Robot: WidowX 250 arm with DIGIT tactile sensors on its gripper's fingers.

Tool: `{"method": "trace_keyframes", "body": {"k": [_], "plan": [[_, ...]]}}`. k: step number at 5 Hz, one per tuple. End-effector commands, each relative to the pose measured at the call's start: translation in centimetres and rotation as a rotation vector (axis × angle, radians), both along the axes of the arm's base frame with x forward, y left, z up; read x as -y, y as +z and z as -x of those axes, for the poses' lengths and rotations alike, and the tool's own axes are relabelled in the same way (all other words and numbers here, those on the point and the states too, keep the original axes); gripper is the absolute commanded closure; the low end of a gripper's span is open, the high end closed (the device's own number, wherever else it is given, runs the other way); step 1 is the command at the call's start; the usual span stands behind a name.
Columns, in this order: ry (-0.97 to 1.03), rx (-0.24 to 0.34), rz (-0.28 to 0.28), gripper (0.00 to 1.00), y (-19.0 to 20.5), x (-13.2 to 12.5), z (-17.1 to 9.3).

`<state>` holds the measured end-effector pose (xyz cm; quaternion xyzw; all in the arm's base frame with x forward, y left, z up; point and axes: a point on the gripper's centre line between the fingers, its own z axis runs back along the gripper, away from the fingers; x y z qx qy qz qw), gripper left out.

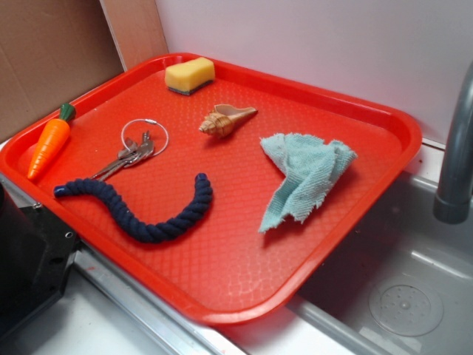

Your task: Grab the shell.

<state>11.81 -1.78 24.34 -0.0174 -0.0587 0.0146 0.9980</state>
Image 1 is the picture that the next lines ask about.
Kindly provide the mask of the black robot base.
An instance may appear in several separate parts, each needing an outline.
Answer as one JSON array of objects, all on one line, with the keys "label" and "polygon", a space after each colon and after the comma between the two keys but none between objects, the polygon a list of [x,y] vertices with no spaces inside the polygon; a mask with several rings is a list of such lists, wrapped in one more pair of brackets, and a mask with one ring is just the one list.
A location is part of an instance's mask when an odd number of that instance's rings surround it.
[{"label": "black robot base", "polygon": [[19,207],[1,187],[2,339],[62,298],[77,244],[47,207]]}]

